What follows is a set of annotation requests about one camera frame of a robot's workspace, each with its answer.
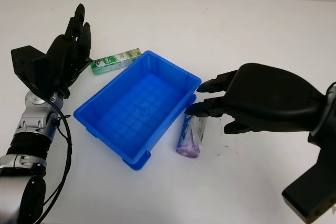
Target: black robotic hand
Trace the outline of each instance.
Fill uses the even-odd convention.
[[[282,69],[248,63],[201,84],[198,92],[226,91],[223,97],[192,104],[186,114],[235,120],[226,134],[249,131],[309,133],[308,142],[321,148],[317,163],[288,186],[285,202],[312,223],[336,203],[336,87],[321,94],[301,77]]]

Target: white table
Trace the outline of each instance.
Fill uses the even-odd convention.
[[[77,5],[91,25],[91,58],[139,47],[203,81],[258,62],[292,71],[325,92],[336,80],[336,3],[290,0],[0,0],[0,150],[5,154],[24,111],[27,88],[10,50],[46,52]],[[73,111],[122,70],[85,70],[70,88]],[[198,100],[211,95],[198,94]],[[182,116],[135,172],[73,117],[73,163],[46,222],[126,224],[303,223],[281,192],[317,159],[308,133],[224,135],[232,118],[210,119],[197,159],[174,148]],[[60,181],[66,145],[56,134],[47,162],[47,195]],[[316,223],[334,223],[328,210]]]

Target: silver robotic arm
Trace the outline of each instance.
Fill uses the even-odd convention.
[[[50,100],[62,108],[63,100],[57,93]],[[0,158],[1,224],[32,223],[43,210],[46,154],[55,135],[58,113],[31,91],[25,103],[11,147]]]
[[[0,224],[40,224],[57,200],[70,170],[72,143],[66,116],[61,112],[69,87],[92,62],[90,25],[78,5],[65,34],[46,54],[32,46],[12,50],[15,74],[29,88],[23,113],[6,155],[0,158]],[[64,122],[68,143],[66,166],[60,184],[45,200],[47,154]]]

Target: robotic hand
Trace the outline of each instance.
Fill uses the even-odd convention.
[[[186,114],[235,120],[226,134],[249,131],[309,133],[308,142],[321,148],[317,163],[288,186],[283,198],[305,222],[312,223],[336,203],[336,87],[321,94],[301,77],[256,63],[206,81],[198,92],[226,91],[223,97],[192,104]]]
[[[65,183],[72,143],[66,116],[60,109],[63,99],[70,96],[68,88],[92,62],[90,26],[83,25],[84,15],[84,6],[80,4],[65,34],[54,40],[46,54],[32,46],[12,50],[14,72],[30,91],[11,146],[0,157],[0,224],[41,223]],[[66,167],[59,186],[45,200],[46,158],[59,126],[59,116],[67,131],[66,136],[60,132],[68,143]],[[49,200],[51,203],[42,215]]]

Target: purple can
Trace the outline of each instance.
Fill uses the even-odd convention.
[[[196,158],[199,156],[199,146],[202,144],[207,118],[197,118],[185,115],[179,143],[176,151],[182,156]]]

